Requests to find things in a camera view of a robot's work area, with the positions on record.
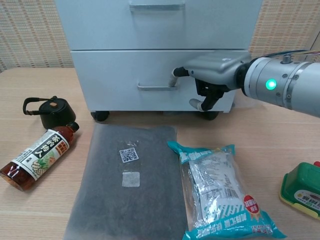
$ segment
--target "wooden table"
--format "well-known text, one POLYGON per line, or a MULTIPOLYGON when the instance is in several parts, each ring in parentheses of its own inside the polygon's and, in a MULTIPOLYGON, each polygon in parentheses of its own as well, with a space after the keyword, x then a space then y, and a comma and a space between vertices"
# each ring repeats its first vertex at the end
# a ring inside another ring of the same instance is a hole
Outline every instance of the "wooden table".
MULTIPOLYGON (((0 239, 60 240, 78 192, 93 132, 73 68, 16 68, 0 74, 0 165, 6 165, 43 133, 39 116, 26 116, 27 97, 68 100, 80 125, 73 150, 21 192, 0 179, 0 239)), ((36 110, 39 103, 28 109, 36 110)), ((215 148, 236 145, 236 157, 247 188, 290 240, 316 240, 319 222, 280 201, 282 178, 300 162, 319 160, 320 120, 269 104, 234 108, 206 121, 196 114, 112 112, 110 124, 136 127, 176 126, 186 146, 215 148)))

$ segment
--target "plastic bottle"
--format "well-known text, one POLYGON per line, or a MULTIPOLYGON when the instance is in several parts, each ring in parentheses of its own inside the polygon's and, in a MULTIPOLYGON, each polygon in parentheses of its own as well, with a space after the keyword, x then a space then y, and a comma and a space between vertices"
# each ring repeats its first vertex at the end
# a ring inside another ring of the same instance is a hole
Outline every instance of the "plastic bottle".
POLYGON ((76 122, 48 129, 0 170, 1 177, 21 191, 29 189, 69 149, 78 129, 76 122))

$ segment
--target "cabinet drawer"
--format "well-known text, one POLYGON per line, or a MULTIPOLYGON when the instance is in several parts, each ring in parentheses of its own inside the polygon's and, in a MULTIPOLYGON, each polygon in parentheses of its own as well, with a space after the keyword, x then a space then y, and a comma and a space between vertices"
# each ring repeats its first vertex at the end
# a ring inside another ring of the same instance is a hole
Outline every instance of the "cabinet drawer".
POLYGON ((71 50, 247 49, 262 0, 56 0, 71 50))
MULTIPOLYGON (((72 51, 74 66, 91 111, 196 111, 189 104, 197 94, 195 80, 181 77, 175 90, 166 87, 171 72, 208 51, 131 50, 72 51)), ((213 111, 229 112, 235 92, 224 95, 213 111)))

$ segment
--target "gray pouch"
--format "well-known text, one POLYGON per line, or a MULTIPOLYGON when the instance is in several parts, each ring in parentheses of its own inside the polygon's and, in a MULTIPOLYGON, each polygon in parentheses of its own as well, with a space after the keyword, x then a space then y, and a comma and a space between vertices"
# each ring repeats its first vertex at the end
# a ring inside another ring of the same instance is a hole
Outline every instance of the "gray pouch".
POLYGON ((64 240, 180 240, 187 228, 176 130, 96 123, 64 240))

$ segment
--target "green plastic container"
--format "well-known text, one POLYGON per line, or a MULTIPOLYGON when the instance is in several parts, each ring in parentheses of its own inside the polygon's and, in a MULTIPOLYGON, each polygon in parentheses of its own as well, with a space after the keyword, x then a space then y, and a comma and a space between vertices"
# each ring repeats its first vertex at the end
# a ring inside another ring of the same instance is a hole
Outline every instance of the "green plastic container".
POLYGON ((279 196, 285 203, 320 220, 320 167, 300 163, 284 175, 279 196))

